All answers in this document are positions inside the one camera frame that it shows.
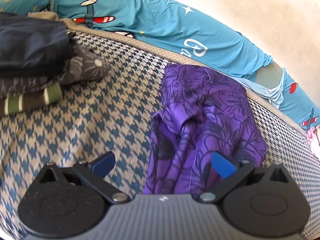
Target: brown striped cloth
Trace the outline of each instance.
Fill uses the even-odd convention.
[[[0,99],[0,116],[15,114],[27,109],[47,106],[62,99],[58,83],[42,90]]]

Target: purple fabric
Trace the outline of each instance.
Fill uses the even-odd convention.
[[[237,81],[207,67],[168,64],[161,93],[145,194],[201,194],[221,179],[211,166],[214,151],[261,166],[266,145]]]

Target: metal screw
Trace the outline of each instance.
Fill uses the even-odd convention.
[[[128,199],[128,195],[122,192],[114,193],[112,195],[112,200],[115,202],[124,202]]]
[[[211,192],[204,192],[200,195],[201,200],[205,201],[205,202],[214,201],[216,199],[216,197],[217,196]]]

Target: folded clothes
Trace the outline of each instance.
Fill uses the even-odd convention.
[[[161,94],[144,193],[201,194],[221,179],[213,152],[261,166],[266,145],[238,82],[207,67],[168,64]]]
[[[15,114],[28,109],[47,106],[62,99],[58,83],[47,88],[22,95],[9,96],[0,99],[0,116]]]
[[[72,49],[76,56],[68,61],[66,74],[60,82],[61,85],[85,80],[98,80],[108,74],[110,70],[108,62],[97,56],[92,48],[75,44]]]
[[[62,22],[0,13],[0,76],[53,77],[72,57]]]
[[[47,76],[0,78],[0,98],[40,91],[56,82],[67,85],[77,81],[102,79],[110,70],[105,59],[97,56],[91,48],[77,44],[76,41],[72,41],[72,53],[75,56],[66,62],[62,73],[53,78]]]

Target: houndstooth mattress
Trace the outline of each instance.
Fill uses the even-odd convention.
[[[19,201],[49,161],[71,166],[111,150],[116,166],[108,182],[130,196],[141,192],[145,182],[150,120],[161,108],[168,60],[87,34],[76,38],[108,60],[108,76],[64,87],[64,97],[55,105],[0,119],[0,226],[16,239],[25,235],[16,212]],[[268,145],[265,165],[283,162],[309,201],[304,235],[312,236],[320,230],[320,164],[300,133],[249,103]]]

